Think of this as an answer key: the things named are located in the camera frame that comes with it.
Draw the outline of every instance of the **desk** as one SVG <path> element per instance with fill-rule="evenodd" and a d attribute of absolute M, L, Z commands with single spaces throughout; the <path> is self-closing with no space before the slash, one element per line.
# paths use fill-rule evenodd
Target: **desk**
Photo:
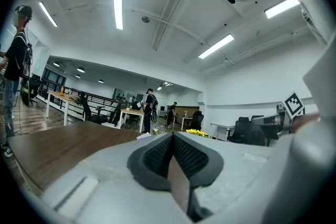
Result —
<path fill-rule="evenodd" d="M 65 94 L 63 96 L 60 96 L 60 92 L 48 92 L 48 102 L 47 102 L 47 113 L 46 117 L 49 117 L 49 105 L 50 105 L 50 96 L 55 96 L 58 99 L 61 99 L 65 103 L 65 111 L 64 111 L 64 126 L 67 125 L 67 118 L 68 118 L 68 108 L 69 108 L 69 102 L 74 102 L 74 99 L 69 98 L 68 94 Z"/>
<path fill-rule="evenodd" d="M 225 124 L 225 123 L 216 123 L 216 122 L 212 122 L 210 123 L 210 126 L 212 125 L 215 125 L 217 127 L 223 127 L 223 128 L 226 128 L 226 137 L 225 137 L 225 141 L 227 140 L 227 137 L 230 136 L 230 132 L 232 129 L 235 128 L 236 125 L 228 125 L 228 124 Z"/>
<path fill-rule="evenodd" d="M 40 194 L 80 161 L 103 148 L 134 141 L 139 134 L 89 121 L 8 139 L 20 172 Z"/>
<path fill-rule="evenodd" d="M 175 118 L 176 118 L 176 117 L 179 117 L 179 118 L 182 119 L 181 131 L 183 131 L 184 119 L 189 119 L 189 120 L 192 120 L 192 119 L 193 119 L 193 118 L 189 118 L 189 117 L 185 117 L 185 116 L 176 115 L 176 116 L 174 117 L 173 126 L 175 126 Z"/>
<path fill-rule="evenodd" d="M 120 128 L 121 128 L 121 119 L 122 119 L 122 114 L 123 113 L 125 113 L 125 114 L 131 114 L 131 115 L 137 115 L 137 116 L 140 117 L 140 130 L 139 130 L 139 132 L 141 133 L 142 123 L 143 123 L 143 116 L 144 116 L 143 111 L 141 111 L 141 110 L 134 110 L 134 109 L 130 109 L 130 110 L 122 109 L 120 111 L 120 120 L 119 120 Z"/>

